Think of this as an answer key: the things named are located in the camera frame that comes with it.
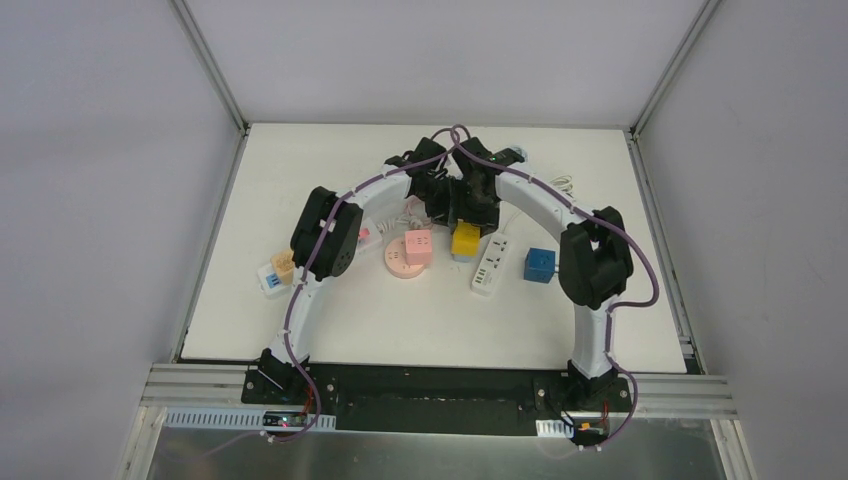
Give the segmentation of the beige cube plug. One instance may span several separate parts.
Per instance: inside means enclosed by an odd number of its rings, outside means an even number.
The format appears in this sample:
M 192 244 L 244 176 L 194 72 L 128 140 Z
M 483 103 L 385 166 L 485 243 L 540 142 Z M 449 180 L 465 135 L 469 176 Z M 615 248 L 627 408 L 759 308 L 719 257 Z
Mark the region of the beige cube plug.
M 293 254 L 291 249 L 285 249 L 270 257 L 271 267 L 284 286 L 290 286 L 293 282 L 295 270 Z

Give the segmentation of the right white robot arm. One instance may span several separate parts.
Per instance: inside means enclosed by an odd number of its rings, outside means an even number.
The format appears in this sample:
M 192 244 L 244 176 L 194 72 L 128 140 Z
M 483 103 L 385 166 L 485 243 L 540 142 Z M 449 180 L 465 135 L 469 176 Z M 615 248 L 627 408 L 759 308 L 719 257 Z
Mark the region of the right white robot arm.
M 618 377 L 609 353 L 612 307 L 633 274 L 620 213 L 612 207 L 586 211 L 536 176 L 520 154 L 489 153 L 476 137 L 457 144 L 453 157 L 482 177 L 482 192 L 519 208 L 558 241 L 558 282 L 574 305 L 575 321 L 567 393 L 576 407 L 595 408 Z

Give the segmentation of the pink cube plug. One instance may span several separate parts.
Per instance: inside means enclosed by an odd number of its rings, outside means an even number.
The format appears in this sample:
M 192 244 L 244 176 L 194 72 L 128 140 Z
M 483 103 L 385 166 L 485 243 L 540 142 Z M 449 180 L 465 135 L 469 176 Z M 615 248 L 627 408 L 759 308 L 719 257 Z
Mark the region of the pink cube plug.
M 432 262 L 432 233 L 429 229 L 408 230 L 404 234 L 404 254 L 409 265 L 429 265 Z

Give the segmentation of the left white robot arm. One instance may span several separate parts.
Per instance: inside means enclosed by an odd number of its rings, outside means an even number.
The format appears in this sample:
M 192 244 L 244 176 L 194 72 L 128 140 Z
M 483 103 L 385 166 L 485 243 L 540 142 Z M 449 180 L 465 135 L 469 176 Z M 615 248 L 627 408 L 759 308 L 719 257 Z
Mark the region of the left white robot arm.
M 314 389 L 304 363 L 305 336 L 322 289 L 351 266 L 365 210 L 401 200 L 435 171 L 449 150 L 422 138 L 412 152 L 387 160 L 378 173 L 344 192 L 317 187 L 310 193 L 292 234 L 293 291 L 276 337 L 259 358 L 266 389 L 281 404 Z

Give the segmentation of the round pink socket base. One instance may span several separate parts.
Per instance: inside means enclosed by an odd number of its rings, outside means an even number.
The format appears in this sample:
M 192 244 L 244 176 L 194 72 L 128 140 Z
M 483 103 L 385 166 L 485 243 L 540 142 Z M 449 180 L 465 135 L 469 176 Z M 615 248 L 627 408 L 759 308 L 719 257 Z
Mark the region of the round pink socket base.
M 403 237 L 389 242 L 385 247 L 383 258 L 388 272 L 399 279 L 415 278 L 426 268 L 423 264 L 411 264 L 407 261 Z

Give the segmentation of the small white power strip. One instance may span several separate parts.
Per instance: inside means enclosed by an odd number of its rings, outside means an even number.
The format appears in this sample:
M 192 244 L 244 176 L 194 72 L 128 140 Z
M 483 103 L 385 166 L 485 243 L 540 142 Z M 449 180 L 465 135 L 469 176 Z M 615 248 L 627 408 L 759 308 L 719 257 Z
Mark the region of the small white power strip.
M 483 297 L 491 297 L 505 271 L 504 265 L 509 257 L 512 239 L 503 233 L 493 233 L 472 276 L 471 291 Z

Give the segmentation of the blue cube plug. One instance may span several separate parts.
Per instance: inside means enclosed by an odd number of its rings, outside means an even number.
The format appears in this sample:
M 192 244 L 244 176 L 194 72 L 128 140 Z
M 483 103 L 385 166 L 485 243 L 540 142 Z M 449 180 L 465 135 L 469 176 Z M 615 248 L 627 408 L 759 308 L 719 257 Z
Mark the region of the blue cube plug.
M 556 253 L 553 250 L 531 247 L 524 260 L 525 281 L 549 284 L 558 273 Z

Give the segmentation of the long white power strip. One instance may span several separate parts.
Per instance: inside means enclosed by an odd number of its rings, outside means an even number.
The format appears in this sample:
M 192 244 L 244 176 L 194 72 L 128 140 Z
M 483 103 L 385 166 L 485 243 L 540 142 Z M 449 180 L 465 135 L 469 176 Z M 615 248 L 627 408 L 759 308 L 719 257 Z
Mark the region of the long white power strip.
M 365 218 L 359 231 L 355 253 L 360 256 L 383 244 L 384 234 L 388 232 L 391 223 L 376 223 L 372 218 Z M 257 270 L 257 278 L 263 293 L 273 298 L 281 295 L 293 285 L 295 279 L 294 252 L 287 248 L 270 257 L 270 262 Z

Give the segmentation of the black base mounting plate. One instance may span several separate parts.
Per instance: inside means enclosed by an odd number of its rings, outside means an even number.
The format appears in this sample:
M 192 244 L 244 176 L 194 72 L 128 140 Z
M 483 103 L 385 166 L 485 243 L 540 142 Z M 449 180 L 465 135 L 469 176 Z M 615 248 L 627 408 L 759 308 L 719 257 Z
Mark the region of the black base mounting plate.
M 605 400 L 594 401 L 578 390 L 561 400 L 547 398 L 546 406 L 535 411 L 516 402 L 486 400 L 391 400 L 358 398 L 351 406 L 331 414 L 324 409 L 322 400 L 316 398 L 317 384 L 311 376 L 313 363 L 306 366 L 314 389 L 305 391 L 308 397 L 298 408 L 273 407 L 279 413 L 319 413 L 321 428 L 334 427 L 339 431 L 434 433 L 494 436 L 531 436 L 536 434 L 536 424 L 545 420 L 560 420 L 565 414 L 577 424 L 589 422 L 599 427 L 602 420 L 610 420 L 611 412 Z

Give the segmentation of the yellow cube plug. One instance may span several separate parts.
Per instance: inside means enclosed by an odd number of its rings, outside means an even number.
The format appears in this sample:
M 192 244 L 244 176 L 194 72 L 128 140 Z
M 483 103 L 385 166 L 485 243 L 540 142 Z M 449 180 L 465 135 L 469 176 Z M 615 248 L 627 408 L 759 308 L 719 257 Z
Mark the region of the yellow cube plug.
M 479 249 L 481 229 L 459 221 L 452 234 L 451 254 L 455 257 L 474 257 Z

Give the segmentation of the aluminium frame rail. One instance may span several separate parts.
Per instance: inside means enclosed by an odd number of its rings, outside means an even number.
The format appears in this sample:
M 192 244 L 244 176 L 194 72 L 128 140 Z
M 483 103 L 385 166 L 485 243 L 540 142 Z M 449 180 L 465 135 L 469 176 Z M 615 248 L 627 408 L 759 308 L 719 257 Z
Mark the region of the aluminium frame rail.
M 314 364 L 316 398 L 335 414 L 358 398 L 391 400 L 514 401 L 538 411 L 547 398 L 557 400 L 578 389 L 561 370 L 461 369 L 404 366 Z M 219 408 L 298 408 L 303 390 L 283 393 L 247 365 L 156 364 L 143 389 L 144 406 Z M 738 410 L 728 381 L 721 376 L 637 373 L 620 376 L 605 392 L 612 413 L 635 403 L 639 418 L 736 420 Z

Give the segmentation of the light blue power strip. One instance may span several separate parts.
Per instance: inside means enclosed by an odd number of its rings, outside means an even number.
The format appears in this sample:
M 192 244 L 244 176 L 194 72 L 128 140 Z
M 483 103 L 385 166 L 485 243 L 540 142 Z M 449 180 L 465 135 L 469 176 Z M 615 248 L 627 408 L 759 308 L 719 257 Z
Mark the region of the light blue power strip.
M 462 255 L 462 254 L 454 254 L 454 253 L 451 254 L 451 257 L 452 257 L 452 260 L 454 262 L 462 263 L 462 264 L 470 263 L 474 259 L 473 255 Z

